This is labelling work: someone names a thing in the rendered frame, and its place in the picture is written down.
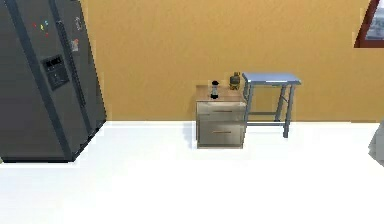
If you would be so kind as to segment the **yellow and dark jar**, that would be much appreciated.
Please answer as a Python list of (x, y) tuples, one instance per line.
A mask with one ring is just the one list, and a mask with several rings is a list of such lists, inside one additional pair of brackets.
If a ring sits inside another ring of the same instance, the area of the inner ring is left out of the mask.
[(240, 73), (235, 72), (231, 77), (230, 77), (230, 89), (231, 90), (238, 90), (240, 87)]

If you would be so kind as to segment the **grey metal table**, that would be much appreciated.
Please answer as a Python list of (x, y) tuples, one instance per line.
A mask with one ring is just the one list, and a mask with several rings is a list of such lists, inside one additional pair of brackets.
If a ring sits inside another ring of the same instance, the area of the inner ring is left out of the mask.
[[(243, 72), (243, 98), (246, 102), (245, 126), (281, 126), (283, 137), (289, 136), (295, 88), (301, 80), (290, 73), (250, 73)], [(276, 86), (280, 88), (275, 111), (252, 111), (252, 101), (257, 86)], [(273, 121), (250, 121), (249, 116), (273, 116)]]

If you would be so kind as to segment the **steel drawer cabinet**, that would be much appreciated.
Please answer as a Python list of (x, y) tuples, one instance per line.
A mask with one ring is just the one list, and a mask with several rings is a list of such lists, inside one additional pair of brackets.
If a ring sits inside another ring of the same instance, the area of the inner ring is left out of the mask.
[(211, 87), (196, 86), (196, 140), (198, 148), (242, 148), (245, 137), (246, 103), (238, 90), (217, 87), (218, 98), (211, 98)]

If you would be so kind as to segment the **grey rounded object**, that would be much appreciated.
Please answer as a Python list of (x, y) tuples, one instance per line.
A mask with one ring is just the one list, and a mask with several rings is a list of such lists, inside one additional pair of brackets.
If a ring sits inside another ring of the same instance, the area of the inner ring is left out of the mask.
[(381, 123), (376, 129), (368, 148), (368, 154), (384, 167), (384, 123)]

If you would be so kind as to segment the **dark grey fridge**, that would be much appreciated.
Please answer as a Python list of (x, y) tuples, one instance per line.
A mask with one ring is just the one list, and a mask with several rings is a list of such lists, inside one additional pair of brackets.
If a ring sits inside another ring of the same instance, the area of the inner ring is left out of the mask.
[[(71, 46), (84, 107), (58, 21)], [(73, 162), (105, 122), (80, 0), (0, 0), (0, 159)]]

